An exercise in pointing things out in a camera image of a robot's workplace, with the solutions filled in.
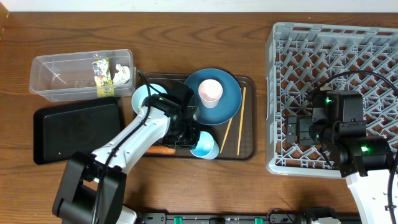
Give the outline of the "small light blue cup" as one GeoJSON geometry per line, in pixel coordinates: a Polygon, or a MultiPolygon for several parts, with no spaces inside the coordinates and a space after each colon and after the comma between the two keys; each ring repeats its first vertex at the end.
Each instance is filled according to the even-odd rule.
{"type": "Polygon", "coordinates": [[[197,145],[190,152],[195,157],[211,160],[218,156],[220,148],[210,133],[201,131],[197,145]]]}

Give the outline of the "pink plastic cup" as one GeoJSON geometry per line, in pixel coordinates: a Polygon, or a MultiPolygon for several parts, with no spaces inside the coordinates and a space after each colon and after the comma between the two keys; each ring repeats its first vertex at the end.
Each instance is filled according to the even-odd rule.
{"type": "Polygon", "coordinates": [[[222,97],[223,87],[217,80],[207,79],[200,83],[198,94],[205,108],[214,108],[222,97]]]}

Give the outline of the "large blue plate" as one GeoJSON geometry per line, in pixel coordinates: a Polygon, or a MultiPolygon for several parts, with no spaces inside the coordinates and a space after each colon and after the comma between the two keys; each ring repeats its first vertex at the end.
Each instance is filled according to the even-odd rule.
{"type": "Polygon", "coordinates": [[[242,102],[241,87],[231,74],[217,68],[205,68],[191,74],[186,80],[188,85],[198,99],[200,113],[197,122],[200,124],[215,126],[229,121],[240,109],[242,102]],[[200,83],[213,79],[218,81],[223,88],[219,103],[214,108],[206,108],[200,100],[200,83]]]}

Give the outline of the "white napkin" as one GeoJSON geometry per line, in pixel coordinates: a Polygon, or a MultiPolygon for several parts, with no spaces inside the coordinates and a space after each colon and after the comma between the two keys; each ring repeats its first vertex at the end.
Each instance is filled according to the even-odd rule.
{"type": "Polygon", "coordinates": [[[128,66],[122,66],[116,64],[116,73],[114,74],[113,84],[122,85],[130,80],[130,68],[128,66]]]}

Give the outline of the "yellow green snack wrapper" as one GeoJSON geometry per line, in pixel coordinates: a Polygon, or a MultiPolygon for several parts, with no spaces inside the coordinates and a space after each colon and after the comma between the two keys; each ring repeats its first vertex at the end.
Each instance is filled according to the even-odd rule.
{"type": "Polygon", "coordinates": [[[92,66],[98,97],[114,96],[113,81],[109,70],[109,58],[101,58],[93,62],[92,66]]]}

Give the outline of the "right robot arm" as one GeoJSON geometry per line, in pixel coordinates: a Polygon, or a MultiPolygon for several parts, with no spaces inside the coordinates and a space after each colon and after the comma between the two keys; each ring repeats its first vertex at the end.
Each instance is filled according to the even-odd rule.
{"type": "Polygon", "coordinates": [[[362,223],[396,223],[393,153],[382,136],[367,134],[362,95],[319,91],[311,102],[310,115],[288,117],[286,141],[319,147],[325,162],[346,180],[362,223]]]}

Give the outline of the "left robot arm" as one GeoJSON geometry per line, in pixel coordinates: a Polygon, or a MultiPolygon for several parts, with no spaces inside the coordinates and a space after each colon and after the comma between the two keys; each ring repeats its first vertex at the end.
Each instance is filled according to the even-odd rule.
{"type": "Polygon", "coordinates": [[[127,175],[158,140],[176,149],[196,145],[197,99],[191,94],[154,94],[114,139],[91,154],[67,162],[52,213],[63,223],[135,223],[137,213],[123,204],[127,175]]]}

